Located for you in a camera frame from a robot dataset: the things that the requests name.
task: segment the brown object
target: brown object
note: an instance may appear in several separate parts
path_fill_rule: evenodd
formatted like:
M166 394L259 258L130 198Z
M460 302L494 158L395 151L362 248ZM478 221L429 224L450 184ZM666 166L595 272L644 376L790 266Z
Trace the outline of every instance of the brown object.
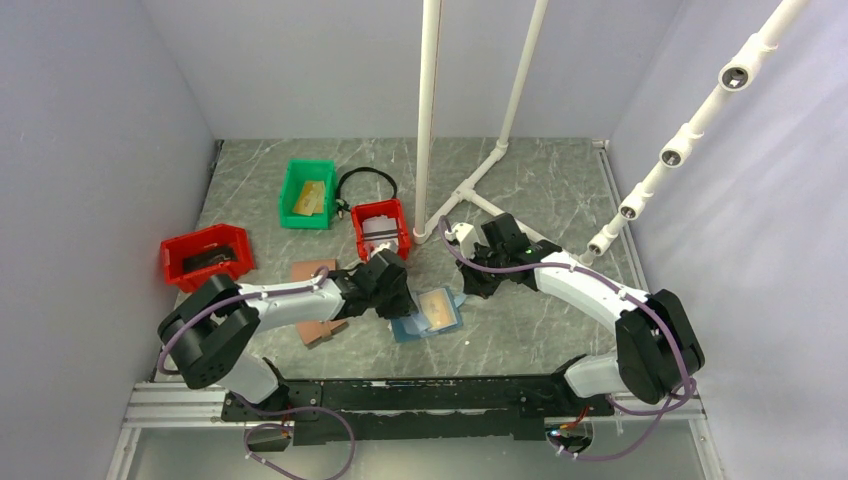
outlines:
M324 213L324 182L305 182L292 212L307 217Z
M336 269L336 261L334 259L326 260L311 260L307 262L295 262L292 264L292 281L300 282L312 278L321 267L327 267L330 270ZM329 320L326 322L312 321L300 322L295 324L297 333L300 334L300 339L304 345L309 345L322 338L330 338L333 332L343 327L347 322L344 320Z

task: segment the marble surface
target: marble surface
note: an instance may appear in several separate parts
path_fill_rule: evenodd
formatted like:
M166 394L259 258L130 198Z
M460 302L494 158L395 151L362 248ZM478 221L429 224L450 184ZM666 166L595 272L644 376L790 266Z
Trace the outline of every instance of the marble surface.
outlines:
M434 141L428 213L486 158L494 141ZM411 231L415 152L414 138L226 141L197 228L228 223L247 229L257 268L240 282L288 281L292 262L300 260L337 258L339 265L347 265L357 259L349 216L336 217L330 230L280 227L277 201L289 159L332 159L339 175L363 165L389 173L400 186ZM582 138L513 139L477 191L571 252L582 252L615 208L592 143ZM390 195L388 182L361 173L345 183L342 196L355 205ZM463 203L449 218L480 223L490 216ZM621 242L615 242L595 268L633 285L625 255ZM436 237L414 247L407 264L412 289L462 289L462 277ZM312 348L303 345L292 326L257 335L248 351L271 358L288 378L340 378L542 373L576 355L613 347L612 335L582 312L510 282L490 299L469 298L461 313L461 329L405 344L396 343L388 322L370 312Z

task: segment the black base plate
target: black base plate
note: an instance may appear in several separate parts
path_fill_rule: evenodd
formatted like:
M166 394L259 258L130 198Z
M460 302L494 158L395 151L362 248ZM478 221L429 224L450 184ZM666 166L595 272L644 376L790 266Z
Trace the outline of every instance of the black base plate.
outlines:
M589 416L613 414L603 395L578 398L565 384L561 372L578 358L552 375L287 382L288 396L281 389L258 407L278 411L289 404L311 405L315 399L317 405L339 412L356 438L363 440L481 436L543 440L545 417L576 417L587 406ZM227 400L221 414L225 422L280 420L254 414L231 395ZM449 413L452 410L465 413ZM347 439L345 429L329 415L310 412L293 419L294 445Z

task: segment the cardboard piece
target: cardboard piece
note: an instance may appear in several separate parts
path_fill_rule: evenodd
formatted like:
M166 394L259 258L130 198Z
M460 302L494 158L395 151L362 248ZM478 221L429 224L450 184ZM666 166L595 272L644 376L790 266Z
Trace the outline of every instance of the cardboard piece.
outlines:
M311 260L306 262L295 262L292 264L291 279L294 282L309 280L312 274L320 267L325 266L330 270L337 268L335 259ZM330 320L324 323L319 321L300 322L295 324L297 333L300 334L300 339L304 345L309 345L322 338L330 338L333 333L343 327L347 322L345 320Z
M307 217L324 213L324 188L324 182L312 180L304 182L292 213Z

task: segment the white pvc pipe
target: white pvc pipe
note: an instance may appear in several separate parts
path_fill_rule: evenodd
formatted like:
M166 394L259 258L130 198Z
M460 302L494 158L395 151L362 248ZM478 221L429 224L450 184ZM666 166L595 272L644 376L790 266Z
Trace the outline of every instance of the white pvc pipe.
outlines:
M653 197L656 188L668 176L669 170L683 165L692 153L695 143L700 140L721 109L727 105L731 95L753 82L763 60L777 48L780 36L798 18L808 2L809 0L783 0L760 31L752 35L730 62L721 69L718 85L698 107L692 118L684 123L677 134L666 143L660 151L660 161L651 169L645 180L637 183L633 191L621 202L612 221L604 225L601 231L592 237L586 251L579 257L581 263L591 265L594 257L606 253L627 222L639 217L648 200ZM739 85L723 81L724 74L733 71L744 74L744 80ZM673 154L676 158L668 162L664 159L667 154Z
M518 111L518 101L521 100L521 92L524 90L524 81L527 80L527 72L530 70L530 60L533 59L533 51L536 50L536 41L542 30L542 21L545 19L545 10L548 8L548 0L536 0L533 7L533 16L530 18L530 28L527 30L527 38L524 39L524 50L521 52L521 60L518 61L518 71L515 74L515 82L512 84L512 93L509 96L509 104L506 107L501 136L498 137L498 145L506 147L509 142L509 132L512 131L512 122L515 120L515 112Z
M484 212L488 213L489 215L491 215L493 217L504 213L504 211L501 210L500 208L498 208L497 205L486 200L485 198L481 197L477 193L472 193L469 196L468 201L470 201L474 205L477 205L478 207L480 207L481 210L483 210ZM542 235L541 233L537 232L536 230L533 230L532 228L528 227L527 225L525 225L524 223L522 223L518 219L515 219L515 223L518 224L518 228L520 228L522 232L527 234L527 238L529 238L531 242L538 242L540 240L547 240L544 235Z
M692 131L696 134L703 134L707 126L718 115L718 112L727 105L727 101L730 100L731 95L733 95L732 92L728 92L721 88L720 85L716 85L716 88L710 92L704 103L698 107L698 110L692 115L692 119L689 120L689 127Z
M415 226L412 235L416 243L426 238L427 180L430 173L430 141L433 127L433 103L436 97L436 64L439 57L439 26L442 0L424 0L421 25L421 80L418 85L418 152L415 170Z
M777 45L783 33L801 15L810 0L783 0L763 24L760 35L767 45Z
M436 214L433 215L429 220L427 220L427 222L424 224L423 229L419 228L419 203L417 199L419 195L421 195L419 192L421 190L426 189L426 183L424 184L424 186L421 186L420 180L416 183L415 229L413 229L413 237L415 238L415 243L424 243L424 241L427 240L427 237L429 237L430 234L433 232L433 229L436 228L436 225L439 222L439 218L442 215L447 215L448 213L450 213L450 211L460 202L462 202L462 200L468 200L468 198L466 197L468 197L470 193L467 192L473 192L473 189L477 185L477 182L479 182L480 179L483 178L486 173L488 173L489 169L491 169L506 154L506 148L509 144L509 134L512 131L512 124L515 120L515 112L518 111L518 102L519 100L521 100L521 92L524 90L524 82L525 80L527 80L527 72L530 70L530 61L533 59L533 52L535 51L536 43L539 40L539 32L542 29L542 21L545 18L545 10L547 8L548 0L536 0L536 5L533 7L533 15L530 18L530 27L527 30L527 37L524 39L524 49L521 51L521 59L518 61L518 69L515 73L515 81L512 84L512 93L510 93L509 103L507 104L506 108L506 115L504 115L504 122L503 126L501 127L501 134L500 137L498 137L498 140L495 144L495 148L492 149L492 152L489 154L486 160L484 160L483 163L480 164L480 166L477 167L476 170L474 170L474 173L472 173L471 176L465 179L465 181L463 181L462 184L457 187L457 189L451 194L447 201L442 204ZM423 44L424 42L422 39L422 82L424 72ZM421 138L420 122L421 116L419 109L418 138ZM423 195L424 200L426 201L426 192Z

